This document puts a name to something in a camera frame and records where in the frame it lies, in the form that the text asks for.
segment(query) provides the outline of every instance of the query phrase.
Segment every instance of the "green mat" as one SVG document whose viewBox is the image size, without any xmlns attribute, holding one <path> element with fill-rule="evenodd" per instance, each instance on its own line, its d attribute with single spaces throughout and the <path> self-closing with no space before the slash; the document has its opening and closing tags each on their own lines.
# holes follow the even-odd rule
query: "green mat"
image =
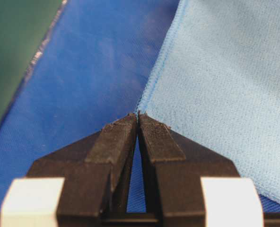
<svg viewBox="0 0 280 227">
<path fill-rule="evenodd" d="M 62 0 L 0 0 L 0 122 Z"/>
</svg>

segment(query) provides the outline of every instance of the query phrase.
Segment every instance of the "dark blue fabric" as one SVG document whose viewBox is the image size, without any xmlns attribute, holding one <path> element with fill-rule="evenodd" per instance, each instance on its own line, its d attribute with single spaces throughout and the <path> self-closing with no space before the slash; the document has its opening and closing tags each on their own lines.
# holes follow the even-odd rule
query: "dark blue fabric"
<svg viewBox="0 0 280 227">
<path fill-rule="evenodd" d="M 35 159 L 134 111 L 178 2 L 69 1 L 0 128 L 0 205 Z M 145 211 L 138 148 L 128 211 Z"/>
</svg>

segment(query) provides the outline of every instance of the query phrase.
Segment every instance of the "light blue towel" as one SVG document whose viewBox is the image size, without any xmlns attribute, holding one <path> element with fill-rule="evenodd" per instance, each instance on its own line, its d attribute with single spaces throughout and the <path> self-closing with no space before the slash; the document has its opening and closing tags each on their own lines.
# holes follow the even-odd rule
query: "light blue towel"
<svg viewBox="0 0 280 227">
<path fill-rule="evenodd" d="M 280 0 L 181 0 L 138 110 L 280 203 Z"/>
</svg>

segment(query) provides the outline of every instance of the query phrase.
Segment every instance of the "cloth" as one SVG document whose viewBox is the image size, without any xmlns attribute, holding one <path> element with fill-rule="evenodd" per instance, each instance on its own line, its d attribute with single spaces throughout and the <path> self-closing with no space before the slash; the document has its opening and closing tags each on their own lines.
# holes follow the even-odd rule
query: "cloth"
<svg viewBox="0 0 280 227">
<path fill-rule="evenodd" d="M 32 162 L 133 112 L 178 0 L 69 0 L 0 127 L 0 205 Z M 145 211 L 140 156 L 129 211 Z"/>
<path fill-rule="evenodd" d="M 280 0 L 181 0 L 137 110 L 280 203 Z"/>
</svg>

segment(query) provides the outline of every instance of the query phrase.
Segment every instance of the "white pad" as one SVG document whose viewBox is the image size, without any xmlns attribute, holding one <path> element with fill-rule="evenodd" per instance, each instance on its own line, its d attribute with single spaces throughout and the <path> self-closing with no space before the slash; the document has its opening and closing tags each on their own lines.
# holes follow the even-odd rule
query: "white pad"
<svg viewBox="0 0 280 227">
<path fill-rule="evenodd" d="M 263 227 L 263 210 L 249 178 L 201 177 L 206 227 Z"/>
<path fill-rule="evenodd" d="M 14 179 L 1 206 L 0 227 L 57 227 L 63 177 Z"/>
</svg>

